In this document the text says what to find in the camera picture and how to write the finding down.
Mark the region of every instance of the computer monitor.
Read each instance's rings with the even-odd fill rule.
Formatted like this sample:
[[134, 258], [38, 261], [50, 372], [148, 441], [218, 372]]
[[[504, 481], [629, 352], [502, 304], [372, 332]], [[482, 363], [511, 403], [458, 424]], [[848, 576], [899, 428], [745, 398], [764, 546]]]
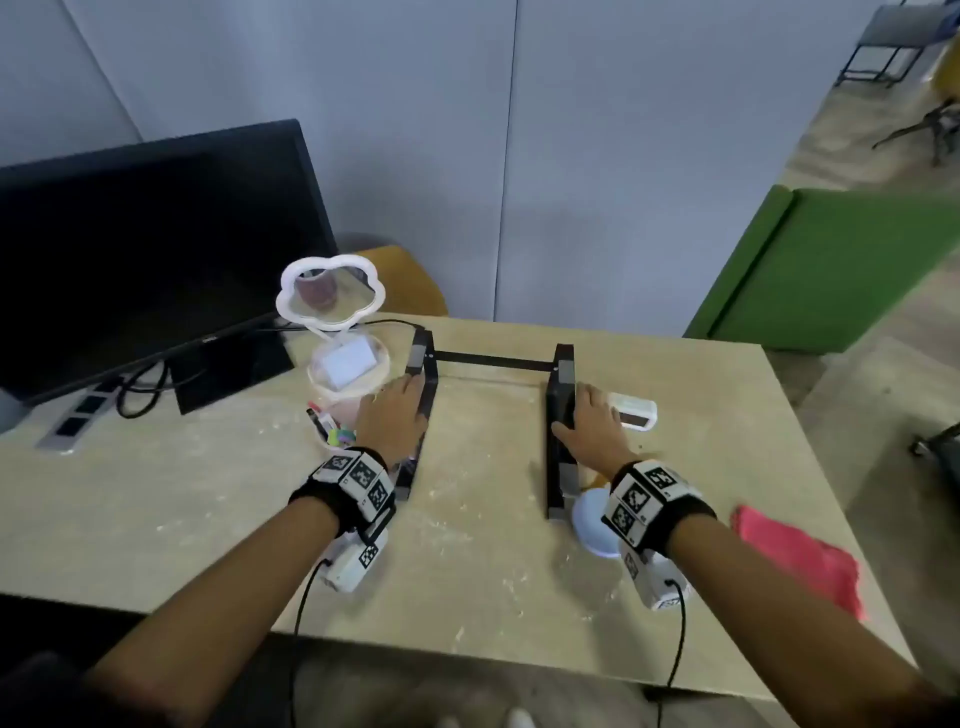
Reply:
[[0, 169], [0, 240], [0, 389], [35, 405], [166, 359], [206, 371], [181, 411], [292, 366], [255, 329], [288, 263], [337, 252], [296, 120]]

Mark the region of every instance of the table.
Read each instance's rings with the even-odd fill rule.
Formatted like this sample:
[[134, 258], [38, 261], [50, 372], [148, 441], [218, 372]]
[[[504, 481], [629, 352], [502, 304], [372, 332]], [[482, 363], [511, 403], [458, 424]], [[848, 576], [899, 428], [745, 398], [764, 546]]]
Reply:
[[[760, 347], [432, 317], [438, 349], [549, 360], [576, 349], [578, 378], [655, 400], [635, 444], [671, 463], [723, 518], [740, 502], [850, 551], [868, 626], [912, 660], [876, 580]], [[375, 333], [402, 372], [403, 325]], [[135, 612], [155, 609], [286, 502], [320, 446], [303, 413], [316, 339], [299, 368], [182, 417], [105, 416], [72, 454], [33, 448], [69, 399], [0, 438], [0, 592]], [[676, 610], [646, 610], [617, 561], [544, 517], [543, 390], [536, 372], [440, 364], [409, 502], [353, 595], [315, 585], [302, 634], [666, 681]], [[590, 473], [583, 473], [584, 480]], [[275, 630], [292, 629], [299, 596]], [[699, 599], [675, 687], [771, 697]]]

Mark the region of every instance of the white cloud-shaped mirror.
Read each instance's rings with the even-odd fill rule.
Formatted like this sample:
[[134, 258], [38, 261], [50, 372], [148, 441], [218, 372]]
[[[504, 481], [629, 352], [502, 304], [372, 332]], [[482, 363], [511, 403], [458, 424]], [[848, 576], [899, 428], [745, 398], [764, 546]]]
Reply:
[[326, 337], [374, 313], [385, 297], [376, 267], [360, 255], [304, 257], [283, 270], [276, 311]]

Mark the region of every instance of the pink cloth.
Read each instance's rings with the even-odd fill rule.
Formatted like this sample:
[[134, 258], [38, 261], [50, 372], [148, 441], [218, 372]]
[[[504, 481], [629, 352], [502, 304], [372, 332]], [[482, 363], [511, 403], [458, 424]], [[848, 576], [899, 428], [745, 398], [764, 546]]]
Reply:
[[857, 619], [865, 613], [856, 592], [860, 567], [842, 548], [817, 541], [799, 528], [747, 505], [733, 511], [733, 531], [757, 551]]

